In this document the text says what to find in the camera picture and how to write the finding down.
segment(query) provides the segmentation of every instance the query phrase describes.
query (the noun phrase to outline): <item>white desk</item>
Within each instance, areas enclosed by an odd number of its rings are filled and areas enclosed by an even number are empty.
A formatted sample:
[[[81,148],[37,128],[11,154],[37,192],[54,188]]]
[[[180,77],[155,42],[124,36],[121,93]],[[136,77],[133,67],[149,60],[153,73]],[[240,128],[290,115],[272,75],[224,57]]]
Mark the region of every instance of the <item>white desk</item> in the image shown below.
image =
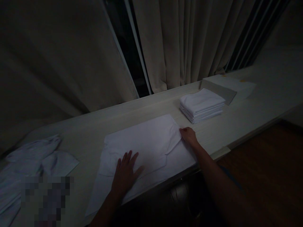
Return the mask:
[[[303,101],[302,53],[293,50],[264,51],[253,67],[228,76],[255,82],[252,95],[239,103],[224,106],[221,116],[191,124],[179,110],[179,98],[199,90],[200,82],[171,89],[117,106],[109,107],[48,125],[31,132],[27,143],[61,134],[60,150],[73,154],[80,164],[70,173],[74,188],[66,202],[62,226],[84,226],[93,217],[84,217],[99,167],[104,137],[112,132],[155,117],[171,114],[181,127],[192,127],[209,154],[239,140],[276,119]],[[20,224],[20,215],[13,226]]]

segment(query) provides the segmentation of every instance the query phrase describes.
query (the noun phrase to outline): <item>cardboard box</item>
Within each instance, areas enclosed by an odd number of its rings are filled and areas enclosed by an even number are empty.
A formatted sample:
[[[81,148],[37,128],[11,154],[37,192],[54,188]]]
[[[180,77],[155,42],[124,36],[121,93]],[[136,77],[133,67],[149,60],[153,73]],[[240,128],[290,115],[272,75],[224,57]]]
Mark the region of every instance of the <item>cardboard box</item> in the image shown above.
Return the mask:
[[[226,100],[226,105],[246,99],[253,92],[255,86],[254,83],[225,75],[207,77],[201,83],[201,89],[206,88],[221,96]]]

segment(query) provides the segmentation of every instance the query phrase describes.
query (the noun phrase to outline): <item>beige curtain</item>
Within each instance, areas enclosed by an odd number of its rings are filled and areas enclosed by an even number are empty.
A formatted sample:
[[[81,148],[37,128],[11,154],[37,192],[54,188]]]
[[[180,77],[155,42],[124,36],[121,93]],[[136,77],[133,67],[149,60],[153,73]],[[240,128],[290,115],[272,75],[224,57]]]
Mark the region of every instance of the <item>beige curtain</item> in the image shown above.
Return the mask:
[[[5,1],[0,150],[45,124],[135,99],[99,1]]]
[[[153,92],[223,73],[254,0],[133,0]]]

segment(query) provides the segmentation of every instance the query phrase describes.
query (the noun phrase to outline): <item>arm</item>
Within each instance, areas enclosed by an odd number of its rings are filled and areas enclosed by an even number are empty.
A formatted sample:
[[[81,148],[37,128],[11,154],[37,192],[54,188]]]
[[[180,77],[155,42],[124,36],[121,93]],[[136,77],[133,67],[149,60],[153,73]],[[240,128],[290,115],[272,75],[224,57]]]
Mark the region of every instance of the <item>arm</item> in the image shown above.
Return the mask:
[[[194,151],[206,185],[226,222],[230,226],[264,225],[240,189],[198,143],[194,130],[187,127],[180,129],[180,133]]]
[[[134,173],[133,167],[138,157],[136,153],[132,158],[132,151],[125,153],[123,159],[118,160],[114,180],[111,186],[111,191],[104,200],[98,213],[92,220],[90,227],[93,226],[109,226],[109,223],[119,206],[120,202],[131,189],[138,176],[142,173],[144,167],[141,166]]]

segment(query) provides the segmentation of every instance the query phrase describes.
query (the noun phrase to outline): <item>white cloth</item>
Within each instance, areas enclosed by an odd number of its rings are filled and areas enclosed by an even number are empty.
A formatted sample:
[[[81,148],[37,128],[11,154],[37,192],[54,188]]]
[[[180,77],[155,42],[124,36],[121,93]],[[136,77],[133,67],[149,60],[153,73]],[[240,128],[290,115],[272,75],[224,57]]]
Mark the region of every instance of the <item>white cloth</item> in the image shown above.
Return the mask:
[[[66,176],[78,165],[69,153],[54,152],[60,141],[55,135],[25,144],[6,156],[10,163],[0,172],[0,226],[10,226],[20,209],[22,179],[39,176],[42,167],[50,176]]]
[[[42,160],[44,172],[54,177],[67,176],[78,164],[79,161],[74,156],[64,151],[54,151]]]
[[[148,166],[148,171],[142,173],[140,178],[138,178],[134,186],[124,197],[123,203],[132,200],[144,191],[196,163],[194,155],[190,153],[189,147],[181,140],[179,126],[170,115],[164,115],[130,127],[124,130],[124,132],[126,135],[124,133],[121,134],[119,140],[116,140],[117,137],[115,136],[114,142],[109,142],[108,139],[104,140],[104,142],[107,142],[107,145],[111,144],[111,146],[118,144],[117,146],[120,146],[119,149],[123,150],[120,153],[120,158],[128,150],[132,150],[135,153],[139,149],[139,156],[135,165],[137,167],[140,165]],[[127,143],[127,148],[121,144],[121,140]],[[102,151],[99,174],[97,174],[95,180],[86,216],[98,211],[111,189],[117,165],[116,161],[119,158],[112,155],[113,153],[115,154],[116,150],[111,150],[111,152],[107,150]]]
[[[185,110],[181,105],[180,105],[180,110],[184,113],[184,115],[189,119],[189,121],[192,124],[196,124],[203,120],[207,120],[209,118],[215,117],[217,115],[220,115],[223,112],[222,107],[218,107],[218,108],[214,108],[214,110],[213,109],[208,110],[208,111],[206,111],[206,113],[201,113],[201,114],[199,114],[199,116],[192,117],[188,113],[188,111]]]
[[[180,110],[192,124],[220,115],[225,99],[203,88],[201,91],[180,98]]]
[[[118,159],[132,150],[133,154],[139,152],[134,171],[144,165],[143,177],[165,166],[166,155],[180,140],[179,126],[169,114],[109,134],[104,139],[98,173],[114,176]]]
[[[24,159],[42,160],[50,155],[57,148],[60,142],[60,137],[55,135],[46,139],[27,143],[7,155],[6,160],[9,162],[17,162],[18,160]]]
[[[195,94],[181,97],[180,102],[194,116],[196,113],[221,105],[225,102],[225,99],[203,88]]]
[[[167,155],[166,165],[163,168],[138,179],[124,197],[122,204],[131,201],[140,194],[175,176],[183,170],[186,170],[194,164],[196,164],[196,160],[190,147],[183,140],[180,140],[173,150]],[[114,177],[97,174],[85,216],[93,214],[99,210],[110,192],[113,179]]]

